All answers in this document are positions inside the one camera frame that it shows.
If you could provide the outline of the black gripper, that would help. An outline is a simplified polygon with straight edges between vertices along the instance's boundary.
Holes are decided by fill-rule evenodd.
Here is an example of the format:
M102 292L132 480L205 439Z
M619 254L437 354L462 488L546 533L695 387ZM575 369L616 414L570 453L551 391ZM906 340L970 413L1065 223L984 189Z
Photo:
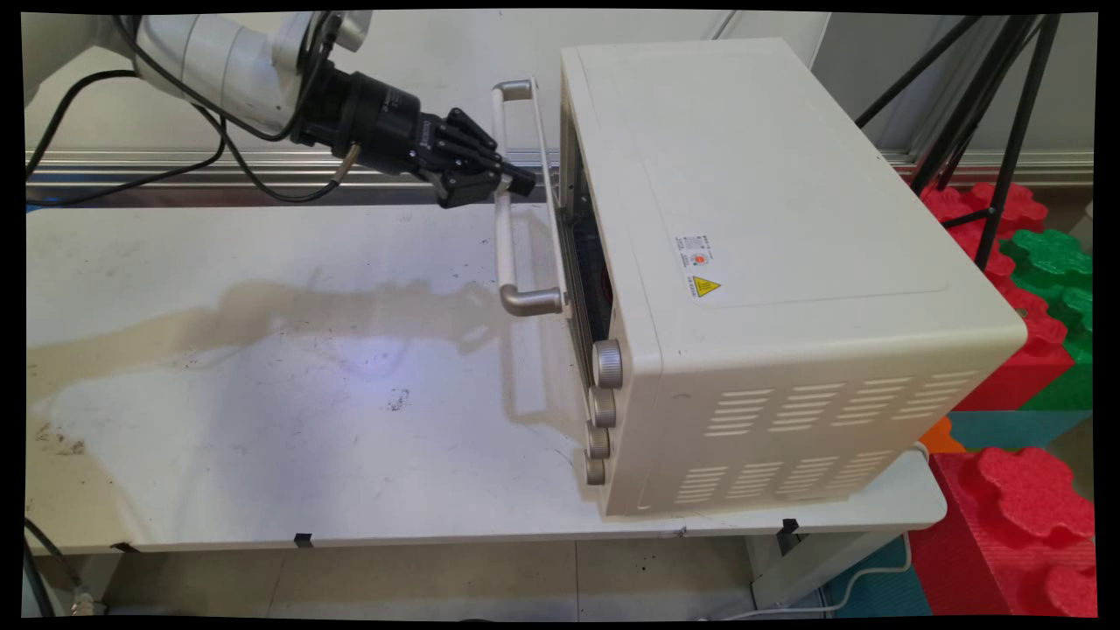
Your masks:
M429 138L436 127L437 152ZM312 80L290 140L324 146L339 159L357 146L357 165L388 175L444 172L433 178L444 210L479 204L501 191L529 196L536 187L536 175L505 160L500 143L460 108L439 124L413 94L332 61Z

